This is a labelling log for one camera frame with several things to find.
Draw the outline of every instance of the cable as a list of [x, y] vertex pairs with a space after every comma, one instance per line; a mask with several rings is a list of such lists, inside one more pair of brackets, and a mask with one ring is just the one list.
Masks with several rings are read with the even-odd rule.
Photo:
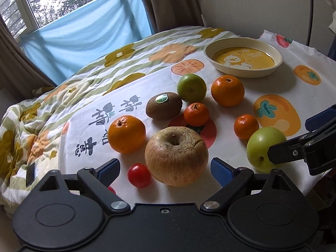
[[310, 0], [310, 15], [309, 15], [309, 27], [308, 27], [308, 35], [306, 45], [310, 44], [311, 30], [313, 26], [313, 16], [314, 16], [314, 0]]

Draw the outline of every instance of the floral bedspread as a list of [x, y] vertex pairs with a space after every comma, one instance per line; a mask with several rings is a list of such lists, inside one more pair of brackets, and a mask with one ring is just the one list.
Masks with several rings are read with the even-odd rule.
[[[236, 37], [221, 28], [182, 27], [128, 44], [83, 67], [63, 84], [42, 88], [36, 99], [8, 108], [0, 126], [0, 205], [8, 213], [51, 169], [58, 169], [60, 138], [79, 109], [111, 91], [203, 49], [215, 39]], [[35, 180], [26, 171], [35, 163]]]

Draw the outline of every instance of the curtain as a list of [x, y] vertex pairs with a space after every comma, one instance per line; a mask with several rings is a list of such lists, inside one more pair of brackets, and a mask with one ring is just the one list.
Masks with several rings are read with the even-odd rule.
[[142, 0], [155, 32], [186, 25], [204, 26], [197, 0]]
[[32, 98], [32, 90], [56, 86], [21, 51], [0, 15], [0, 87], [17, 100]]
[[60, 84], [91, 61], [151, 34], [141, 0], [93, 0], [22, 36], [21, 46]]

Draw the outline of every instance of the kiwi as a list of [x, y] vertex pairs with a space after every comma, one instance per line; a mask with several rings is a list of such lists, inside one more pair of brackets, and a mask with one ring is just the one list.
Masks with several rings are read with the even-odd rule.
[[154, 119], [171, 119], [176, 117], [182, 108], [182, 99], [171, 92], [153, 96], [147, 103], [146, 114]]

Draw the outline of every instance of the cherry tomato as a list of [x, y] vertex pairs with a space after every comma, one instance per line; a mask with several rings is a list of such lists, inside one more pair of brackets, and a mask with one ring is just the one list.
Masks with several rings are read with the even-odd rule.
[[107, 188], [108, 188], [110, 191], [112, 191], [114, 194], [116, 194], [116, 193], [115, 193], [115, 190], [114, 190], [112, 187], [108, 186]]
[[137, 188], [144, 188], [151, 182], [151, 173], [144, 164], [134, 164], [128, 169], [128, 181]]

